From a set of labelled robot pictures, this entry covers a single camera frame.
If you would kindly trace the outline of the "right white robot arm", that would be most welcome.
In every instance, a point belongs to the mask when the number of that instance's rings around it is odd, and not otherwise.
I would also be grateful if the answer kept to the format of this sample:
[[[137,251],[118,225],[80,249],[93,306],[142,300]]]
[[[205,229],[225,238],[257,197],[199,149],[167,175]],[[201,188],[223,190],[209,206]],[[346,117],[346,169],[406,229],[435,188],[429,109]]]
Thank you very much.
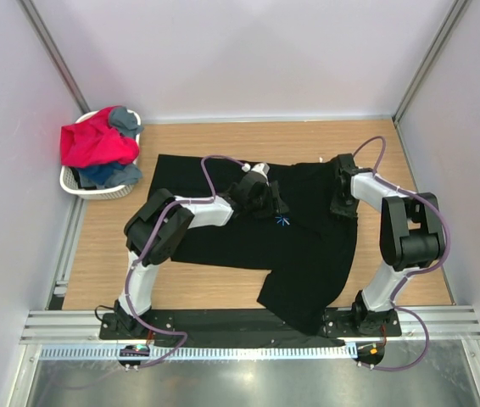
[[[325,313],[327,332],[339,337],[375,337],[388,329],[399,335],[396,299],[410,280],[425,274],[444,258],[449,232],[430,192],[406,191],[382,179],[370,168],[360,168],[352,154],[331,160],[338,185],[330,212],[353,219],[359,202],[380,214],[379,250],[382,263],[370,283],[358,291],[348,310]]]

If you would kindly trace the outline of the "black t shirt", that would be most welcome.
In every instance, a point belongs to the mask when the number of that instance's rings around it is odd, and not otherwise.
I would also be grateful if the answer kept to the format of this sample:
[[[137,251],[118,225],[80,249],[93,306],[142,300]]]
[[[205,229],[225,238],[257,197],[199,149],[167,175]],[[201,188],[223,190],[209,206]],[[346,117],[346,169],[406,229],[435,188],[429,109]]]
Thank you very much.
[[[354,259],[358,220],[332,213],[338,160],[271,164],[289,207],[276,217],[238,216],[225,226],[187,232],[173,261],[267,270],[257,301],[295,330],[319,333],[325,308],[343,291]]]

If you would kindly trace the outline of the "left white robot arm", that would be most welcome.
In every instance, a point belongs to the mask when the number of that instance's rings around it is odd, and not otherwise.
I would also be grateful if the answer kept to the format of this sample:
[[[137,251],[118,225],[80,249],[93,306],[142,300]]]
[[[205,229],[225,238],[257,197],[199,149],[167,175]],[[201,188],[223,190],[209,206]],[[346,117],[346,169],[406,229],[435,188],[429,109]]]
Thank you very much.
[[[225,226],[236,215],[265,219],[288,212],[278,182],[269,180],[268,164],[251,165],[234,160],[244,176],[219,194],[205,162],[206,159],[201,160],[210,189],[207,198],[182,197],[161,188],[127,222],[124,228],[129,261],[126,281],[109,315],[112,321],[103,323],[112,332],[137,339],[151,329],[148,317],[159,266],[172,257],[189,230]]]

